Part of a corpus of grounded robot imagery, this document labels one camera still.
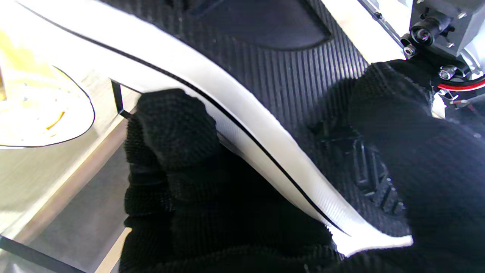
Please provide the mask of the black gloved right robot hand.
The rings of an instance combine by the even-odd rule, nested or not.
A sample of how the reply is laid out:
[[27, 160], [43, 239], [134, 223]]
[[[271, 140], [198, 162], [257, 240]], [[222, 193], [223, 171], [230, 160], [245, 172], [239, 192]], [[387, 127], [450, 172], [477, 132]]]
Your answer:
[[204, 104], [144, 94], [128, 123], [122, 273], [483, 273], [484, 141], [395, 94], [358, 95], [352, 126], [403, 199], [409, 247], [346, 259], [329, 230], [219, 143]]

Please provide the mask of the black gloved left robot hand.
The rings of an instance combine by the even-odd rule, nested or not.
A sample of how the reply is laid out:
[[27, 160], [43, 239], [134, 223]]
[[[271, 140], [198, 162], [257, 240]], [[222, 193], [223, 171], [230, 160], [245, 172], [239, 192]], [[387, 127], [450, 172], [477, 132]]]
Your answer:
[[409, 61], [371, 64], [357, 79], [349, 103], [350, 124], [360, 129], [414, 126], [433, 120], [430, 78]]

